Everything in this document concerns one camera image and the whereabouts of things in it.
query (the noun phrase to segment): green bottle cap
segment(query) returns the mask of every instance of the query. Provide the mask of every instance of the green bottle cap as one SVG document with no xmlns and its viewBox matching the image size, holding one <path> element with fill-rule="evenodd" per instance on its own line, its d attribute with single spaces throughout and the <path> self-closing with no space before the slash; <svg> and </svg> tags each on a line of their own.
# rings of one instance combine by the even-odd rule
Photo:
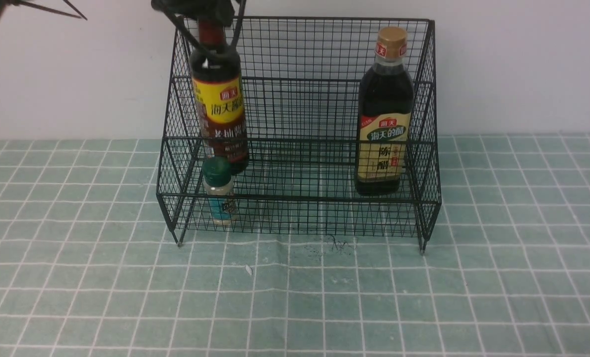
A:
<svg viewBox="0 0 590 357">
<path fill-rule="evenodd" d="M 202 165 L 202 174 L 207 185 L 222 187 L 231 181 L 231 164 L 222 156 L 208 158 Z"/>
</svg>

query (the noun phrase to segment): yellow label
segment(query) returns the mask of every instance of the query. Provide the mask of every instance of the yellow label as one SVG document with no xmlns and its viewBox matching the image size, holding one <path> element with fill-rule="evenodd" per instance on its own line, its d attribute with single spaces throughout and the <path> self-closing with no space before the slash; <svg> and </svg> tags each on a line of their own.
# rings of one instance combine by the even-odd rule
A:
<svg viewBox="0 0 590 357">
<path fill-rule="evenodd" d="M 227 124 L 244 112 L 240 77 L 215 83 L 193 79 L 193 90 L 196 100 L 204 104 L 206 116 L 213 122 Z"/>
<path fill-rule="evenodd" d="M 361 117 L 359 140 L 377 143 L 359 144 L 359 181 L 397 180 L 401 176 L 404 169 L 405 145 L 393 142 L 407 140 L 410 117 L 410 114 L 399 113 Z"/>
</svg>

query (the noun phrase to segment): glass bottle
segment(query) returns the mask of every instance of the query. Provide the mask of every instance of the glass bottle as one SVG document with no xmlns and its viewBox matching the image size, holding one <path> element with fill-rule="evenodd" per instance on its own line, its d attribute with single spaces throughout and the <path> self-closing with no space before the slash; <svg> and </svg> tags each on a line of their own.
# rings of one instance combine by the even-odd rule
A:
<svg viewBox="0 0 590 357">
<path fill-rule="evenodd" d="M 189 58 L 202 136 L 214 138 L 204 140 L 204 150 L 207 158 L 226 157 L 237 175 L 249 164 L 240 55 L 226 43 L 219 23 L 198 20 L 197 31 L 207 50 L 224 57 L 211 60 L 196 49 Z"/>
<path fill-rule="evenodd" d="M 406 30 L 381 29 L 375 52 L 359 87 L 356 138 L 367 143 L 358 144 L 354 182 L 363 196 L 398 190 L 414 99 L 412 77 L 403 65 Z"/>
<path fill-rule="evenodd" d="M 209 209 L 213 223 L 229 226 L 238 217 L 238 208 L 233 198 L 234 181 L 231 164 L 222 156 L 214 156 L 202 165 L 204 190 L 208 194 Z"/>
</svg>

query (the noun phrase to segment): bottle neck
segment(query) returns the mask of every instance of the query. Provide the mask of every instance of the bottle neck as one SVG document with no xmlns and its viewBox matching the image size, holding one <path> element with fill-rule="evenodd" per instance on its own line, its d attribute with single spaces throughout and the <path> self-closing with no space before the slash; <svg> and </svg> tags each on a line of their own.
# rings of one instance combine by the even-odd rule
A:
<svg viewBox="0 0 590 357">
<path fill-rule="evenodd" d="M 224 27 L 214 21 L 198 20 L 197 39 L 202 45 L 209 48 L 224 46 L 226 44 Z"/>
<path fill-rule="evenodd" d="M 381 75 L 395 75 L 403 73 L 405 71 L 403 57 L 398 57 L 396 59 L 385 59 L 381 56 L 376 56 L 374 58 L 374 65 L 372 65 L 372 69 L 374 72 Z"/>
</svg>

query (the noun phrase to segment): black cable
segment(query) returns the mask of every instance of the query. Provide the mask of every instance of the black cable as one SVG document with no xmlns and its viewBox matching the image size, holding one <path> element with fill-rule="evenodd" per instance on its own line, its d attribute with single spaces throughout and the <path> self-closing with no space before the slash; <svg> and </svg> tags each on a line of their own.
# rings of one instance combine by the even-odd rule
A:
<svg viewBox="0 0 590 357">
<path fill-rule="evenodd" d="M 167 16 L 167 18 L 172 22 L 172 24 L 178 29 L 178 31 L 184 36 L 191 46 L 193 46 L 198 51 L 202 52 L 207 59 L 210 60 L 223 60 L 228 59 L 228 56 L 214 54 L 213 52 L 209 51 L 204 47 L 193 35 L 191 32 L 186 28 L 184 22 L 181 18 L 178 18 L 170 9 L 167 7 L 162 0 L 156 1 L 157 5 L 160 7 L 160 10 Z M 238 11 L 238 19 L 235 23 L 235 29 L 233 30 L 233 39 L 231 39 L 231 47 L 235 49 L 238 45 L 238 40 L 240 39 L 240 32 L 242 30 L 242 20 L 244 18 L 244 11 L 247 7 L 247 0 L 240 1 L 240 11 Z"/>
</svg>

